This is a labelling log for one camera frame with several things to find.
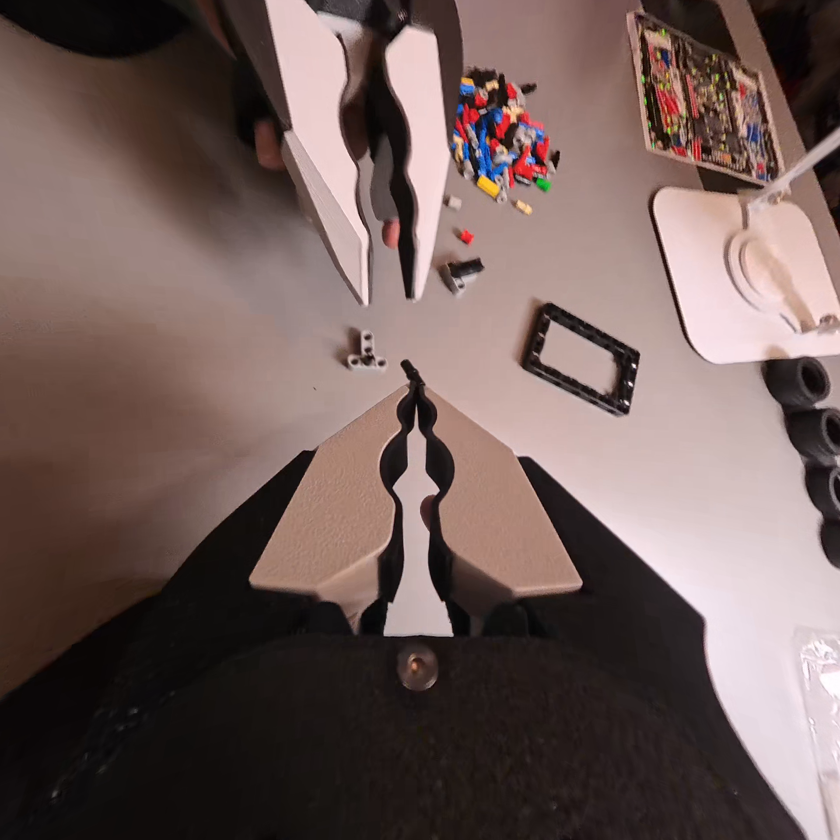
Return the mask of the person's left hand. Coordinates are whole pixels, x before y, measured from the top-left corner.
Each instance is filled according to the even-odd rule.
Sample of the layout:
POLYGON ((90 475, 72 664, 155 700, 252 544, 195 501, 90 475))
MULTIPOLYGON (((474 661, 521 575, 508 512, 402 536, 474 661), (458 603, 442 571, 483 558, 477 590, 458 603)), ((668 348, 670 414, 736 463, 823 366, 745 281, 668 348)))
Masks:
MULTIPOLYGON (((271 172, 286 169, 281 152, 281 132, 268 102, 257 93, 242 95, 237 105, 237 131, 244 143, 251 144, 258 163, 271 172)), ((352 156, 359 160, 369 150, 368 122, 364 103, 352 99, 342 111, 343 134, 352 156)))

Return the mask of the grey t-shaped lego piece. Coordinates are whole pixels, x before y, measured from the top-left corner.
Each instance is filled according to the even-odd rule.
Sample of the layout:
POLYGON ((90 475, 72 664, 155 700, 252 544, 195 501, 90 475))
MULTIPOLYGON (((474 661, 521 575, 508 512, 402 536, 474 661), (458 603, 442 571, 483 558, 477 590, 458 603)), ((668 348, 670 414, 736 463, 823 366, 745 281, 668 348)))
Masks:
POLYGON ((371 329, 350 328, 349 345, 343 355, 343 364, 351 372, 383 374, 388 371, 386 357, 378 353, 375 334, 371 329))

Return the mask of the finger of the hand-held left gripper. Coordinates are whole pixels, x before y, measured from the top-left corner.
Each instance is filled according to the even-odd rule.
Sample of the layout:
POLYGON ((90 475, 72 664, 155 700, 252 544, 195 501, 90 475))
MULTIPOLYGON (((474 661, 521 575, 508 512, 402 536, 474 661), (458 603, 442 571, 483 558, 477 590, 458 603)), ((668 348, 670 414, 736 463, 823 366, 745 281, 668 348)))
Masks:
POLYGON ((374 114, 391 150, 388 189, 405 296, 418 301, 432 268, 451 132, 432 30, 406 25, 386 45, 374 74, 374 114))
POLYGON ((266 11, 290 121, 283 159, 333 264, 366 307, 371 236, 359 208, 359 167, 342 130, 343 44, 306 2, 268 1, 266 11))

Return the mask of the black rectangular lego frame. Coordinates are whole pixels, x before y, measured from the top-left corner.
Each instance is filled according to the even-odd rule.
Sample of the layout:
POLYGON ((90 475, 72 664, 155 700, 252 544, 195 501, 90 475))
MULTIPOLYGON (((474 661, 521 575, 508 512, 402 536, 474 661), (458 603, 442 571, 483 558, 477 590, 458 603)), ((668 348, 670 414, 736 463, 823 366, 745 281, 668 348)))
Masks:
POLYGON ((566 392, 583 403, 597 407, 615 417, 626 417, 632 408, 640 353, 625 342, 595 325, 582 320, 552 302, 545 302, 537 310, 521 367, 526 372, 566 392), (552 326, 558 326, 612 357, 616 368, 615 384, 608 392, 600 392, 563 373, 543 361, 543 351, 552 326))

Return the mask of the clear plastic bag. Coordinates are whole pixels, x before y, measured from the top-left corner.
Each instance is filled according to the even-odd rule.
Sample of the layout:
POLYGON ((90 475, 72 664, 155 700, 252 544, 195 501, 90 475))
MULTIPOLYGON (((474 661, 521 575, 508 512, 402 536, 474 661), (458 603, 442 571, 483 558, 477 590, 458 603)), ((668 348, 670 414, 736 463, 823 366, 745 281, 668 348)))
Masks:
POLYGON ((794 650, 829 837, 839 838, 839 636, 798 626, 794 650))

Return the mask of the lego instruction booklet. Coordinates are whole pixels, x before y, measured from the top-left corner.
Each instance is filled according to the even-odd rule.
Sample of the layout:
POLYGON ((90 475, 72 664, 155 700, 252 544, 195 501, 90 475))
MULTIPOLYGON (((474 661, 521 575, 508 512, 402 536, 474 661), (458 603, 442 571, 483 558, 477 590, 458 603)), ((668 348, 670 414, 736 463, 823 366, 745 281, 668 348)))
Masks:
POLYGON ((782 174, 759 71, 640 8, 626 28, 648 152, 758 186, 782 174))

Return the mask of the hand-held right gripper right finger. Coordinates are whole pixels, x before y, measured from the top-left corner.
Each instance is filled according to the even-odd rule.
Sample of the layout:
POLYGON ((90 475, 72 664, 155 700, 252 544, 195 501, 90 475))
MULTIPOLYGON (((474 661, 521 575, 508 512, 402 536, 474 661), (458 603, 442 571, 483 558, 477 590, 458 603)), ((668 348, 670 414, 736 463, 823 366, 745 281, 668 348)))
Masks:
POLYGON ((519 458, 424 384, 415 385, 429 511, 428 570, 455 636, 499 607, 581 590, 583 580, 519 458))

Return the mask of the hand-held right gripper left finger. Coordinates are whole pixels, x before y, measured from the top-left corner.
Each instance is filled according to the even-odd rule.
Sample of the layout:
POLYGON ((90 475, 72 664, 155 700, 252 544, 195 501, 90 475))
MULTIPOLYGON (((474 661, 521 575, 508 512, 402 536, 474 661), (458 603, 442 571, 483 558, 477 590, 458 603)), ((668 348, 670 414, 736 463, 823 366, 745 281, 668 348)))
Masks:
POLYGON ((403 505, 415 386, 323 442, 251 572, 252 588, 338 606, 355 632, 382 625, 403 575, 403 505))

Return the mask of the white stand base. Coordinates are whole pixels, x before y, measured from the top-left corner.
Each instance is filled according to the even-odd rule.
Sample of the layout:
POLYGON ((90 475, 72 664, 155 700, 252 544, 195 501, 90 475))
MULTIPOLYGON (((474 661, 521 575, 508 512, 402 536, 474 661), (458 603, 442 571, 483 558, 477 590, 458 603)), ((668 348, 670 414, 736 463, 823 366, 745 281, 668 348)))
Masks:
POLYGON ((788 197, 793 181, 838 142, 835 129, 757 192, 664 187, 654 195, 680 319, 704 360, 838 356, 838 296, 810 218, 788 197))

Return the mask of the pile of colourful lego pieces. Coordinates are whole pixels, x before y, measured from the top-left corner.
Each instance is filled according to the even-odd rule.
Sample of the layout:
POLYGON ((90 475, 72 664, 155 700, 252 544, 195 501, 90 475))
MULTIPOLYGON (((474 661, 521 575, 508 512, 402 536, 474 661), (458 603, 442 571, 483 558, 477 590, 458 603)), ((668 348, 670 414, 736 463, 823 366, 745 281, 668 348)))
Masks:
POLYGON ((495 203, 507 202, 519 187, 551 190, 560 151, 531 114, 529 98, 538 86, 477 66, 458 84, 449 149, 458 173, 495 203))

